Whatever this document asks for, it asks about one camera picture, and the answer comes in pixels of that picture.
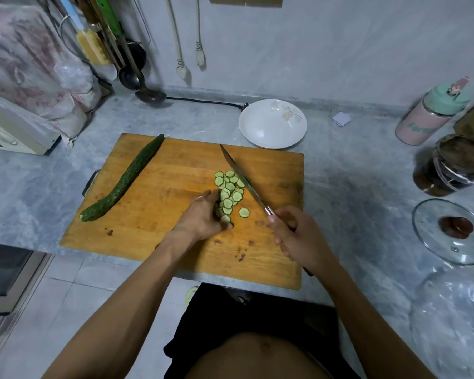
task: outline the pink bottle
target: pink bottle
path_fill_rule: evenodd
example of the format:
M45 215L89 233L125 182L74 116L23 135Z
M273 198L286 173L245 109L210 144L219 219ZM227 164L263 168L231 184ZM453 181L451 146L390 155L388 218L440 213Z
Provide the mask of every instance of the pink bottle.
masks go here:
M408 145L421 145L440 127L448 122L470 102L468 93L462 91L468 83L464 77L454 84L432 88L419 104L397 126L395 134Z

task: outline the person's right hand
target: person's right hand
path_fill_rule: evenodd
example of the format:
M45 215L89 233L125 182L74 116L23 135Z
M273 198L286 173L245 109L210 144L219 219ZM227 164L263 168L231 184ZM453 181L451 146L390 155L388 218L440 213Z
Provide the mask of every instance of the person's right hand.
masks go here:
M275 243L281 245L281 250L290 260L316 274L324 264L335 259L321 230L309 215L295 206L286 206L275 212L276 215L267 218L268 227L274 231ZM295 220L285 223L279 218L287 215Z

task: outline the white power cord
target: white power cord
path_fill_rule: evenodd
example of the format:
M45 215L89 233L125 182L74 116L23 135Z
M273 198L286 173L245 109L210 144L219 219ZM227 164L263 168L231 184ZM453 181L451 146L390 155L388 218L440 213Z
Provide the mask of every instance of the white power cord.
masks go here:
M188 75L188 68L184 65L181 55L181 44L179 43L179 32L177 31L177 25L175 23L174 12L172 11L172 4L170 0L165 0L167 3L167 11L169 12L170 22L172 23L172 30L174 31L174 39L177 48L177 75L181 80L185 80L186 76Z
M205 54L200 40L200 1L196 0L196 64L205 65Z

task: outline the tiled floor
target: tiled floor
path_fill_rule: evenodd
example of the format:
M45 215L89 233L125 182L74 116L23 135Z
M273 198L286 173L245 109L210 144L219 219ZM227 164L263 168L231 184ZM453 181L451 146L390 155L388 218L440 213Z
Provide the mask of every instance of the tiled floor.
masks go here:
M0 352L0 379L39 379L82 324L132 274L125 266L55 256ZM127 378L163 377L188 290L200 283L174 278Z

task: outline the hand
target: hand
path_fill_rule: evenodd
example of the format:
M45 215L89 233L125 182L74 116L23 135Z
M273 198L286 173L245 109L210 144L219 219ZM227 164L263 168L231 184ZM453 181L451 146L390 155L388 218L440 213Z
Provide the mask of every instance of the hand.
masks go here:
M214 203L219 199L219 190L206 190L191 200L190 206L176 223L175 231L185 231L193 242L206 240L221 230L231 229L231 223L222 223L212 216Z
M268 227L274 231L276 245L281 245L281 251L291 261L316 274L328 261L337 260L314 219L295 206L286 206L275 212L277 215L267 218ZM295 220L285 223L278 217L286 215Z

